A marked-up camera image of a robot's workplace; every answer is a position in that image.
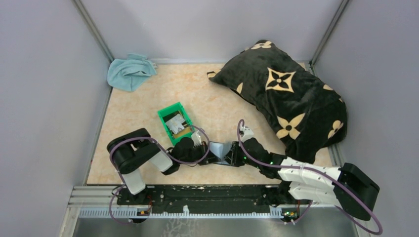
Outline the green plastic bin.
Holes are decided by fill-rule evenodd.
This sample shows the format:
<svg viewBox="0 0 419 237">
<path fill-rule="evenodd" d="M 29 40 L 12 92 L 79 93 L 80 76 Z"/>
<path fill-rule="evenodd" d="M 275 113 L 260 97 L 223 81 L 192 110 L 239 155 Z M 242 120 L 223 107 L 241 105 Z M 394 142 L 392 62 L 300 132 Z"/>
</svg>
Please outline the green plastic bin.
<svg viewBox="0 0 419 237">
<path fill-rule="evenodd" d="M 191 138 L 194 132 L 192 122 L 180 102 L 159 110 L 158 116 L 172 145 L 176 145 L 184 137 Z"/>
</svg>

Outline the white gold VIP card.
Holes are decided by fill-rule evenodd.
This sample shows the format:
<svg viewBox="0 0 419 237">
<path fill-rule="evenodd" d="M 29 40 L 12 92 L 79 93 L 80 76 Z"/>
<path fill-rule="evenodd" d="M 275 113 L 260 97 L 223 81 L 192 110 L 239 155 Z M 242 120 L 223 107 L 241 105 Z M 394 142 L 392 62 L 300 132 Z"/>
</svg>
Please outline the white gold VIP card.
<svg viewBox="0 0 419 237">
<path fill-rule="evenodd" d="M 168 121 L 165 122 L 167 128 L 173 133 L 176 134 L 178 131 L 184 129 L 185 119 L 181 114 L 176 114 Z"/>
</svg>

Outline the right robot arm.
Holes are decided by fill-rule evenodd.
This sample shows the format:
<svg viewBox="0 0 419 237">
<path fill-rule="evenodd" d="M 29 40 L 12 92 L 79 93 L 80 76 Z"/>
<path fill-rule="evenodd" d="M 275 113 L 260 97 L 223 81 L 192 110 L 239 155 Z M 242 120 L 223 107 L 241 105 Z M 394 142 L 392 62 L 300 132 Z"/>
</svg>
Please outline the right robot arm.
<svg viewBox="0 0 419 237">
<path fill-rule="evenodd" d="M 333 204 L 350 216 L 369 221 L 380 187 L 356 165 L 316 166 L 291 157 L 270 153 L 255 139 L 234 141 L 230 150 L 234 166 L 250 165 L 270 179 L 285 182 L 294 199 Z"/>
</svg>

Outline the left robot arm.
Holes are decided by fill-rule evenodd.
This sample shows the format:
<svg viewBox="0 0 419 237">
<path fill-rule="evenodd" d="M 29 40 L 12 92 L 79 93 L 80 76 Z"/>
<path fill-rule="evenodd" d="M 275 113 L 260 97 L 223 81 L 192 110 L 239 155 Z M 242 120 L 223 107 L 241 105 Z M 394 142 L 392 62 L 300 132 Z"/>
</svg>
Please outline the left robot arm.
<svg viewBox="0 0 419 237">
<path fill-rule="evenodd" d="M 163 175 L 177 172 L 180 166 L 205 163 L 210 156 L 210 140 L 203 130 L 197 129 L 190 137 L 183 137 L 174 147 L 165 149 L 141 128 L 118 137 L 107 145 L 109 160 L 122 180 L 122 190 L 132 196 L 146 189 L 140 167 L 154 165 Z"/>
</svg>

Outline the black card holder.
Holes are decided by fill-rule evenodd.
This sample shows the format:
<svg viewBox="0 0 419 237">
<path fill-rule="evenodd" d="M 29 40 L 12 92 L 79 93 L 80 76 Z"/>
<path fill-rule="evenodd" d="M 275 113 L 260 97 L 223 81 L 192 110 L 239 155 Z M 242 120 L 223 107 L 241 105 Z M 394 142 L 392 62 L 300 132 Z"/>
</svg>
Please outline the black card holder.
<svg viewBox="0 0 419 237">
<path fill-rule="evenodd" d="M 236 145 L 233 142 L 210 142 L 209 153 L 204 159 L 204 163 L 215 163 L 220 165 L 234 166 L 233 156 L 235 148 Z"/>
</svg>

